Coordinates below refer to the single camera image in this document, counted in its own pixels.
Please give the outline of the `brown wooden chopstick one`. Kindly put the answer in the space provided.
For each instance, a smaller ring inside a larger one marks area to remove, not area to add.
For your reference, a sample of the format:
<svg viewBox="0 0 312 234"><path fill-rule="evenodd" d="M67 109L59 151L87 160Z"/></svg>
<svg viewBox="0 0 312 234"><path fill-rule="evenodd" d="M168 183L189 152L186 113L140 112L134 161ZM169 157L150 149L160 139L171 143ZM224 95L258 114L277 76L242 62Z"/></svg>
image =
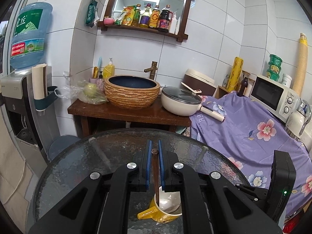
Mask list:
<svg viewBox="0 0 312 234"><path fill-rule="evenodd" d="M156 205L159 205L159 150L153 148L152 151L152 170Z"/></svg>

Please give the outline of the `yellow duck mug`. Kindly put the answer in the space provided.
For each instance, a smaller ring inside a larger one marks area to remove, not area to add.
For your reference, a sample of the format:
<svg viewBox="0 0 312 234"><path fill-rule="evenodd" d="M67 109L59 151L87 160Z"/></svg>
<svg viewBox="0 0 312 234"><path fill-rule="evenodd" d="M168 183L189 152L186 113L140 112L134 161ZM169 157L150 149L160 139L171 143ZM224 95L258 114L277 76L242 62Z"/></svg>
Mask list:
<svg viewBox="0 0 312 234"><path fill-rule="evenodd" d="M152 219L159 223L171 222L182 216L180 192L164 192L159 187L159 203L156 194L150 206L137 214L139 220Z"/></svg>

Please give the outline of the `white kettle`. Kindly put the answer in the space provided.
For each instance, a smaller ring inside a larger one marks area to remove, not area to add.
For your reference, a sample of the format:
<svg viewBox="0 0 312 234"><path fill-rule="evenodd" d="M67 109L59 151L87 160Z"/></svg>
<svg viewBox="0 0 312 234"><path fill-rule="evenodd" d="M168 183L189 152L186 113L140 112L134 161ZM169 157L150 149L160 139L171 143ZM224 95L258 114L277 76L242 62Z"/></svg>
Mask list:
<svg viewBox="0 0 312 234"><path fill-rule="evenodd" d="M285 124L285 131L291 138L298 141L301 139L301 136L310 121L311 107L307 101L302 100L298 108L289 116Z"/></svg>

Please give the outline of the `brown white rice cooker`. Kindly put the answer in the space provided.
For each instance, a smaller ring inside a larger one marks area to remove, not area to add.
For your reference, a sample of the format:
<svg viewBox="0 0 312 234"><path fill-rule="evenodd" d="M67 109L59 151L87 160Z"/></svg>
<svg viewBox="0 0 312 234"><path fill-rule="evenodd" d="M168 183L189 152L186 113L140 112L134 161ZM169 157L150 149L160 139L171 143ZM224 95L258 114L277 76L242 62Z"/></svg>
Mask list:
<svg viewBox="0 0 312 234"><path fill-rule="evenodd" d="M214 96L217 89L214 79L194 69L187 69L182 82L193 90L201 90L203 96Z"/></svg>

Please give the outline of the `plastic bag with vegetables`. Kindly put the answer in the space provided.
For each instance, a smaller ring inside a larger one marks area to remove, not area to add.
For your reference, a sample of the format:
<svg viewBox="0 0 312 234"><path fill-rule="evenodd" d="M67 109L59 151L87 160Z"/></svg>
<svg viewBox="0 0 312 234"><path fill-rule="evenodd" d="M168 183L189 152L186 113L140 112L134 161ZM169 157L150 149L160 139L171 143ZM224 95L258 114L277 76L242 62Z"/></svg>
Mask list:
<svg viewBox="0 0 312 234"><path fill-rule="evenodd" d="M82 76L70 76L65 72L63 77L66 82L64 86L58 86L54 93L58 98L77 100L91 105L101 105L108 102L108 98L103 91L101 91L95 83L90 83Z"/></svg>

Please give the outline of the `bronze faucet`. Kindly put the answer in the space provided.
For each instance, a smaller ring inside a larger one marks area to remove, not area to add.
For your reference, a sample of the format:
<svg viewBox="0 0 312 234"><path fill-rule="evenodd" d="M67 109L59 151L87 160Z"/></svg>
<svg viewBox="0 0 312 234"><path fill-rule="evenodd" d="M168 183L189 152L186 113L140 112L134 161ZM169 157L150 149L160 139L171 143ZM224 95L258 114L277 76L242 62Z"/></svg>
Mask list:
<svg viewBox="0 0 312 234"><path fill-rule="evenodd" d="M147 68L147 69L144 69L144 72L145 73L150 73L150 76L149 76L149 78L150 79L152 79L152 80L154 80L155 79L155 74L156 74L156 72L157 72L157 69L158 69L158 63L157 63L157 61L152 61L152 65L149 67L149 68Z"/></svg>

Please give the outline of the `yellow soap dispenser bottle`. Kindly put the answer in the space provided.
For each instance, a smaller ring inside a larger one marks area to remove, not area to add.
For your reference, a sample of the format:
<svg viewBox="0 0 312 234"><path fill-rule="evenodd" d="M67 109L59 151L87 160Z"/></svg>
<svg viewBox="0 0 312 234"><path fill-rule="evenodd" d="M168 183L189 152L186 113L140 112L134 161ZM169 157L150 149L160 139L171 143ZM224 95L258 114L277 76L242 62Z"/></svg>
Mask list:
<svg viewBox="0 0 312 234"><path fill-rule="evenodd" d="M109 78L115 74L115 66L113 65L113 58L109 58L109 63L103 69L103 78Z"/></svg>

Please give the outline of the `white microwave oven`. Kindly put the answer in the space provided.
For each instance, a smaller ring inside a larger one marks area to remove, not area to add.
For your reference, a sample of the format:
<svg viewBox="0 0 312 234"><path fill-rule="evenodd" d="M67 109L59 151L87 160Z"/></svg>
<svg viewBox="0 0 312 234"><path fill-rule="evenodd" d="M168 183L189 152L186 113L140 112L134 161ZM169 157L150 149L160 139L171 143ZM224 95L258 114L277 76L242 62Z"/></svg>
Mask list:
<svg viewBox="0 0 312 234"><path fill-rule="evenodd" d="M256 76L250 98L283 123L287 122L289 116L301 103L300 97L294 90L263 75Z"/></svg>

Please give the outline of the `yellow wrap roll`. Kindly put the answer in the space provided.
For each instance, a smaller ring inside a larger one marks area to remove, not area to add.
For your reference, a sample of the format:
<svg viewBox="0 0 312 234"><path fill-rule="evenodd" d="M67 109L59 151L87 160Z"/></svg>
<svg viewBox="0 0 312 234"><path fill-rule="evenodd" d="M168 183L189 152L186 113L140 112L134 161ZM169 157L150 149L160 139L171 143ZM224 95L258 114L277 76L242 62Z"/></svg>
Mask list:
<svg viewBox="0 0 312 234"><path fill-rule="evenodd" d="M229 81L226 87L228 91L235 90L236 86L238 85L238 81L242 73L243 62L243 59L240 57L235 57L232 70L230 72Z"/></svg>

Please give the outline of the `brown glass bottle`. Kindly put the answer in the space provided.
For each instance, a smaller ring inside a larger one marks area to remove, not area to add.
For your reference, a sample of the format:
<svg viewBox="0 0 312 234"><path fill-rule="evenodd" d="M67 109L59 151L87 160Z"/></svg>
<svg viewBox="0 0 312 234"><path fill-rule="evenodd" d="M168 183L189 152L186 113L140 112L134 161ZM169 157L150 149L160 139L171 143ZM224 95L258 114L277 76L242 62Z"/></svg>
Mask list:
<svg viewBox="0 0 312 234"><path fill-rule="evenodd" d="M243 74L243 80L241 81L241 86L239 88L238 96L242 97L244 95L245 89L248 87L248 77Z"/></svg>

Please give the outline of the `water dispenser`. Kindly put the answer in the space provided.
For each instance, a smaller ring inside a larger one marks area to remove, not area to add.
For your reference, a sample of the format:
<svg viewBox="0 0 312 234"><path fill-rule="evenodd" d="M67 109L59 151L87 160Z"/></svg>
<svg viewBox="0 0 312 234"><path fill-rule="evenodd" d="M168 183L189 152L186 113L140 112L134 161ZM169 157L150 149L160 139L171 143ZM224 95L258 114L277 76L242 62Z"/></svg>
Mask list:
<svg viewBox="0 0 312 234"><path fill-rule="evenodd" d="M41 176L49 162L48 149L60 137L54 104L36 110L31 69L3 77L1 91L17 147L32 172Z"/></svg>

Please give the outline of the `tall beige paper roll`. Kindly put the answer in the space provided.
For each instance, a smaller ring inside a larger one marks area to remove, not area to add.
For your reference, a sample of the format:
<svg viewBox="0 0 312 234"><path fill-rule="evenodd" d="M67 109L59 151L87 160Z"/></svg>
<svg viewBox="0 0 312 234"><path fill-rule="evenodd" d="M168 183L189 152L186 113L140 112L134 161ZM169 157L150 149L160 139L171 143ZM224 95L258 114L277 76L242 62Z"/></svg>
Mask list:
<svg viewBox="0 0 312 234"><path fill-rule="evenodd" d="M305 82L305 75L308 63L308 41L304 33L300 34L299 38L299 51L298 51L298 64L295 79L293 81L293 90L301 96L302 89Z"/></svg>

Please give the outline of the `yellow label oil bottle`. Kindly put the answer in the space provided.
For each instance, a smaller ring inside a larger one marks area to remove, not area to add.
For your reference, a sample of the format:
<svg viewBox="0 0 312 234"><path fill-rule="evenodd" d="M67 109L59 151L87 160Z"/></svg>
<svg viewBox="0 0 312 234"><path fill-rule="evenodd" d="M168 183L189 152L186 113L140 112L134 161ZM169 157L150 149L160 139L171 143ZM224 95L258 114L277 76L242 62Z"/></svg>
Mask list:
<svg viewBox="0 0 312 234"><path fill-rule="evenodd" d="M150 16L149 28L157 28L159 15L160 15L159 5L156 5L155 8L152 10Z"/></svg>

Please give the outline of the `blue water jug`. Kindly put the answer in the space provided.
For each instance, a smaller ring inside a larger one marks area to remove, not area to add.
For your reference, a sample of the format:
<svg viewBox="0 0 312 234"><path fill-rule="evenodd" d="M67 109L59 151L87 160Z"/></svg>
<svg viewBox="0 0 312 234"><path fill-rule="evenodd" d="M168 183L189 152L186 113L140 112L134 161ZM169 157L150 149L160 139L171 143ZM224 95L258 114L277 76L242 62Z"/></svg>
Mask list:
<svg viewBox="0 0 312 234"><path fill-rule="evenodd" d="M45 37L52 10L52 5L46 2L30 3L20 10L10 53L10 65L13 69L32 67L44 57Z"/></svg>

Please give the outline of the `dark wooden wall shelf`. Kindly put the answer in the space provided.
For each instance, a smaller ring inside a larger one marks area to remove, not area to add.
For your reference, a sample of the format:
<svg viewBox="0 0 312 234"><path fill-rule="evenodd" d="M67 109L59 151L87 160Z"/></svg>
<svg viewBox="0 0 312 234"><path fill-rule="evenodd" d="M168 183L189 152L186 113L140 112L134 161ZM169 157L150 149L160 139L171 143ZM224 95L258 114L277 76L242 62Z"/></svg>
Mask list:
<svg viewBox="0 0 312 234"><path fill-rule="evenodd" d="M143 31L172 37L182 43L188 39L185 33L191 3L195 0L108 0L104 18L97 26L105 31L108 28L120 28ZM160 13L165 6L171 6L172 19L169 32L149 28L152 10L159 5Z"/></svg>

